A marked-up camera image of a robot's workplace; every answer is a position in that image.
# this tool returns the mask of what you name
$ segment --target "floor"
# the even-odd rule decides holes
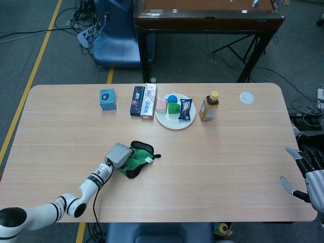
[[[57,1],[0,1],[0,35],[17,31],[47,29]],[[74,6],[73,0],[63,0],[60,10]],[[259,67],[270,68],[287,78],[306,96],[316,96],[324,84],[324,27],[316,21],[324,13],[324,4],[291,0],[283,7],[287,18],[277,33],[279,42],[271,41]],[[71,18],[73,10],[63,13],[58,25]],[[41,49],[45,33],[12,42],[16,36],[0,39],[0,145],[5,141],[11,122]],[[212,56],[216,49],[237,36],[164,34],[158,36],[157,60],[152,76],[159,83],[233,83],[242,64],[228,49]],[[242,53],[248,41],[234,48]],[[39,84],[105,84],[109,69],[97,67],[90,56],[82,55],[76,38],[64,31],[53,31],[39,63],[32,86]],[[282,77],[263,68],[255,68],[256,82],[273,82],[283,92],[288,108],[301,95]],[[113,83],[141,83],[140,69],[116,69]],[[309,104],[304,100],[294,103]],[[0,165],[4,170],[10,146]],[[19,242],[75,242],[78,224],[55,224],[44,229],[21,234]],[[324,230],[313,222],[290,224],[234,223],[232,240],[243,242],[323,242]]]

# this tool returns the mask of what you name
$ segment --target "bottle cap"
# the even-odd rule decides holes
[[[211,99],[212,100],[217,100],[218,99],[218,92],[217,91],[212,91]]]

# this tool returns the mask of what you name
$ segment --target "white plate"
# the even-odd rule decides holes
[[[170,95],[175,95],[178,99],[178,104],[181,105],[180,99],[189,99],[185,95],[181,94],[168,94],[165,95],[164,98],[168,98]],[[173,129],[173,130],[178,130],[178,129],[183,129],[192,124],[193,120],[196,117],[196,107],[194,106],[193,102],[191,103],[191,108],[190,108],[190,120],[182,120],[178,119],[180,113],[177,114],[169,114],[168,110],[166,113],[158,112],[155,111],[155,116],[156,119],[166,128]]]

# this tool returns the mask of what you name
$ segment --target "dark snack box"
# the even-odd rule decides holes
[[[145,87],[143,86],[135,86],[131,104],[131,115],[141,116],[141,107],[143,101]]]

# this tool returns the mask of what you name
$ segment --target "robotic hand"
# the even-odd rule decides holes
[[[59,196],[55,202],[43,206],[30,209],[2,209],[0,211],[0,242],[15,242],[23,229],[37,230],[54,224],[62,219],[64,213],[75,218],[80,217],[93,195],[109,180],[113,170],[124,164],[131,153],[132,149],[116,143],[106,154],[104,162],[80,186],[81,198],[66,193]]]
[[[305,147],[305,156],[301,151],[286,147],[286,151],[294,158],[302,173],[307,193],[294,189],[285,177],[280,177],[283,187],[293,196],[312,203],[319,213],[324,213],[324,155],[316,148]]]

